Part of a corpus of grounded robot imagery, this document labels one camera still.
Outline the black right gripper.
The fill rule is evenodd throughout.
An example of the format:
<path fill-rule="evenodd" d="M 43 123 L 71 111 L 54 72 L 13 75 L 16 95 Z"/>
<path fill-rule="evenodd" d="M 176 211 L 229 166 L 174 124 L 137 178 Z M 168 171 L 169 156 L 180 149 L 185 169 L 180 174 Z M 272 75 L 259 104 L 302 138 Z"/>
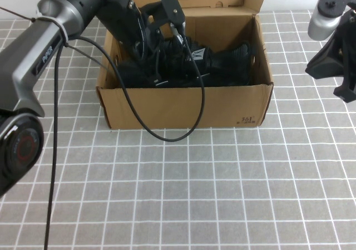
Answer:
<path fill-rule="evenodd" d="M 305 72 L 314 79 L 343 77 L 343 82 L 334 90 L 334 95 L 344 102 L 355 101 L 355 55 L 347 48 L 355 49 L 355 10 L 346 11 L 338 26 L 340 37 L 331 37 L 322 49 L 309 61 Z"/>

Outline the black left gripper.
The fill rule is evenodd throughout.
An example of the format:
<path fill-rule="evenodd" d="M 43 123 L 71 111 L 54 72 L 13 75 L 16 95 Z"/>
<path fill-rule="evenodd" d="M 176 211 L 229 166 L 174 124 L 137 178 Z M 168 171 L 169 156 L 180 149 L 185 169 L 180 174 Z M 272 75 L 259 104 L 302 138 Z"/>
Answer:
<path fill-rule="evenodd" d="M 145 47 L 147 55 L 152 55 L 161 39 L 160 28 L 172 22 L 172 4 L 170 2 L 154 2 L 143 6 L 145 23 Z"/>

